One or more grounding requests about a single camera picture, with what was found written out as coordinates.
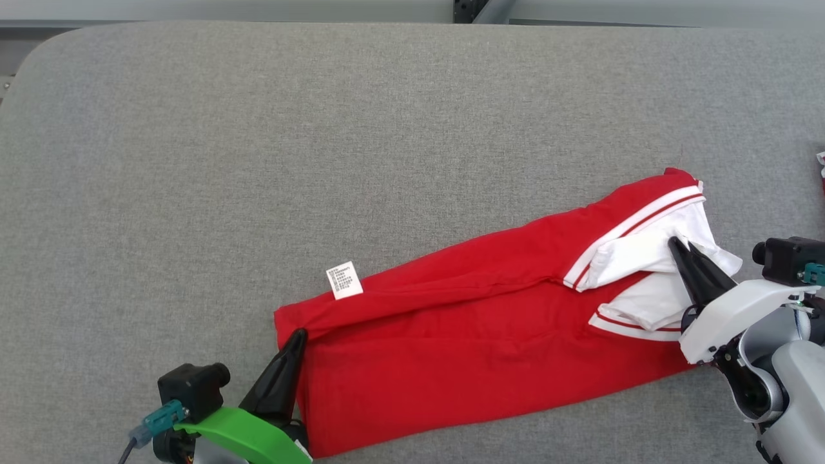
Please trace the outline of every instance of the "red stripe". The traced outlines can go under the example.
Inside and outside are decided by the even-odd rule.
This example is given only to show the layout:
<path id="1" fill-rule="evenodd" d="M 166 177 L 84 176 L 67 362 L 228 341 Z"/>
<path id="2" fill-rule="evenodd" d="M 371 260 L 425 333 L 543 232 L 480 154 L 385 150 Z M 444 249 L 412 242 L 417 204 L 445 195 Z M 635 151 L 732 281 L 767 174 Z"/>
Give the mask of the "red stripe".
<path id="1" fill-rule="evenodd" d="M 640 325 L 627 324 L 626 322 L 619 322 L 618 320 L 610 319 L 609 317 L 603 315 L 599 311 L 596 311 L 596 317 L 601 319 L 601 320 L 606 320 L 607 322 L 610 322 L 611 324 L 623 325 L 624 327 L 630 327 L 631 329 L 639 329 L 639 330 L 644 330 L 646 332 L 650 332 L 650 330 L 647 330 L 647 329 L 645 329 L 644 327 L 642 327 Z M 676 329 L 676 328 L 672 328 L 672 327 L 662 327 L 660 329 L 656 329 L 656 332 L 681 332 L 681 329 Z"/>
<path id="2" fill-rule="evenodd" d="M 647 217 L 645 217 L 644 219 L 642 219 L 641 221 L 637 222 L 635 225 L 633 225 L 632 227 L 630 227 L 629 229 L 627 229 L 627 230 L 626 230 L 626 231 L 625 231 L 622 235 L 619 235 L 619 237 L 618 237 L 618 238 L 620 239 L 620 238 L 622 238 L 622 237 L 626 237 L 628 234 L 630 234 L 630 232 L 633 232 L 634 230 L 638 229 L 638 227 L 639 227 L 640 225 L 642 225 L 642 224 L 644 224 L 645 222 L 647 222 L 647 221 L 651 220 L 654 216 L 656 216 L 656 215 L 658 215 L 658 214 L 662 213 L 662 211 L 665 211 L 665 210 L 666 210 L 666 209 L 668 209 L 668 208 L 673 208 L 674 206 L 676 206 L 676 205 L 678 205 L 678 204 L 680 204 L 680 203 L 682 203 L 682 202 L 684 202 L 684 201 L 692 200 L 692 199 L 694 199 L 694 198 L 697 198 L 698 196 L 702 196 L 702 194 L 701 194 L 701 193 L 696 193 L 696 194 L 691 195 L 691 196 L 686 196 L 686 197 L 684 197 L 684 198 L 681 198 L 681 199 L 679 199 L 679 200 L 674 201 L 674 202 L 673 202 L 673 203 L 671 203 L 670 205 L 663 206 L 663 207 L 659 208 L 658 210 L 656 210 L 656 212 L 651 213 L 650 215 L 648 215 Z M 574 288 L 574 289 L 578 287 L 578 283 L 582 281 L 582 278 L 584 277 L 584 275 L 585 275 L 585 274 L 587 274 L 587 271 L 589 271 L 589 270 L 590 270 L 590 263 L 588 263 L 588 264 L 584 267 L 584 270 L 582 270 L 582 273 L 578 275 L 578 279 L 576 279 L 576 281 L 573 283 L 573 288 Z"/>
<path id="3" fill-rule="evenodd" d="M 651 214 L 651 215 L 649 215 L 648 217 L 646 217 L 646 218 L 642 219 L 640 222 L 636 223 L 636 225 L 634 225 L 633 227 L 631 227 L 631 228 L 627 229 L 627 232 L 624 232 L 622 235 L 620 235 L 620 236 L 619 236 L 619 238 L 627 236 L 628 234 L 630 234 L 630 232 L 633 232 L 633 231 L 634 231 L 637 227 L 639 227 L 640 225 L 644 224 L 644 223 L 645 223 L 645 222 L 647 222 L 648 220 L 652 219 L 655 215 L 657 215 L 657 214 L 661 213 L 662 211 L 665 211 L 667 208 L 672 208 L 672 207 L 674 207 L 674 206 L 678 205 L 679 203 L 682 203 L 682 202 L 684 202 L 684 201 L 688 201 L 688 200 L 692 200 L 692 199 L 694 199 L 694 198 L 697 198 L 698 196 L 702 196 L 702 194 L 701 194 L 701 193 L 696 193 L 696 194 L 691 195 L 691 196 L 686 196 L 686 197 L 682 198 L 681 200 L 676 200 L 676 201 L 674 201 L 674 202 L 673 202 L 673 203 L 671 203 L 670 205 L 663 206 L 662 208 L 660 208 L 660 209 L 659 209 L 658 211 L 656 211 L 655 213 L 652 213 L 652 214 Z"/>

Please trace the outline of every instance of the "gray mat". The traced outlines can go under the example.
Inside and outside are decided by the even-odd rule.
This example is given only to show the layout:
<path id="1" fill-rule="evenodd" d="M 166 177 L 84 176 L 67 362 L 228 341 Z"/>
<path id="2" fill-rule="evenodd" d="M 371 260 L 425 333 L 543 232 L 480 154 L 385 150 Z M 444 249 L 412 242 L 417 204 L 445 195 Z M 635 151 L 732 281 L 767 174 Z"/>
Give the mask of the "gray mat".
<path id="1" fill-rule="evenodd" d="M 271 312 L 326 291 L 323 270 L 366 276 L 666 166 L 705 181 L 743 257 L 822 239 L 823 39 L 161 22 L 46 42 L 0 107 L 2 461 L 115 462 L 182 362 L 226 363 L 237 404 Z M 327 462 L 753 464 L 752 441 L 704 369 Z"/>

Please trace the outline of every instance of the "cable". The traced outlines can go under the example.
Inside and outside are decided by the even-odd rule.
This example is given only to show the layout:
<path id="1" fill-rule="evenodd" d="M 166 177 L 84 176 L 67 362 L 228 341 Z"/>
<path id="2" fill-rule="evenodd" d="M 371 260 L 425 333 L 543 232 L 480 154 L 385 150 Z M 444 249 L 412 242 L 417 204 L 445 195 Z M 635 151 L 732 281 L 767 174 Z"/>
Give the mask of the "cable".
<path id="1" fill-rule="evenodd" d="M 120 456 L 117 464 L 124 464 L 126 460 L 129 459 L 129 455 L 132 453 L 132 449 L 134 449 L 134 445 L 136 444 L 138 444 L 138 440 L 132 437 L 132 439 L 129 440 L 129 444 L 126 445 L 126 449 L 123 450 L 123 454 Z"/>

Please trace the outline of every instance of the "white sleeve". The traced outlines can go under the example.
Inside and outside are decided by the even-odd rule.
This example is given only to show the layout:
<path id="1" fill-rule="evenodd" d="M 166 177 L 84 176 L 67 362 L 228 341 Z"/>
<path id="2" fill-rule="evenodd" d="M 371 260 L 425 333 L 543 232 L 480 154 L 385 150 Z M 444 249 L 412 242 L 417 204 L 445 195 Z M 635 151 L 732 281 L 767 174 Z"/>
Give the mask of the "white sleeve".
<path id="1" fill-rule="evenodd" d="M 690 241 L 728 275 L 742 266 L 742 259 L 721 249 L 710 232 L 702 202 L 686 205 L 636 230 L 611 240 L 596 251 L 581 288 L 596 288 L 638 271 L 677 272 L 667 240 Z"/>

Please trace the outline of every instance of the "gray fabric surface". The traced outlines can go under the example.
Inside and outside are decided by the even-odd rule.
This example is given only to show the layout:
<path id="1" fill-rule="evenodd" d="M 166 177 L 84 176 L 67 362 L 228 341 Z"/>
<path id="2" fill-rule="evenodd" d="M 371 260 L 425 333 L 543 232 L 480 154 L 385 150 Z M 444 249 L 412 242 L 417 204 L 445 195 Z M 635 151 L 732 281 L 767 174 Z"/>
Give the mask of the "gray fabric surface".
<path id="1" fill-rule="evenodd" d="M 825 238 L 823 42 L 231 22 L 46 42 L 0 106 L 0 461 L 114 462 L 182 362 L 226 363 L 237 404 L 272 310 L 325 269 L 367 276 L 666 166 L 705 181 L 746 262 Z M 752 464 L 753 438 L 701 369 L 327 462 Z"/>

